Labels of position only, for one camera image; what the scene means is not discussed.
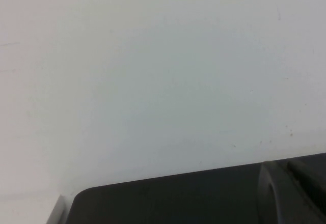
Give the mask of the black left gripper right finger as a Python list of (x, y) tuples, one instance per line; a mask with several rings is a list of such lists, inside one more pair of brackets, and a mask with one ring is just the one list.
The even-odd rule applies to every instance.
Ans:
[(325, 210), (325, 178), (300, 160), (289, 160), (287, 168), (319, 210)]

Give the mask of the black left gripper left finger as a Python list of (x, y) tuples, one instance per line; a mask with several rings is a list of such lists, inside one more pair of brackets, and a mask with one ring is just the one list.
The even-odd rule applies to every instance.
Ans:
[(290, 176), (275, 162), (264, 162), (257, 187), (259, 223), (312, 223), (312, 214)]

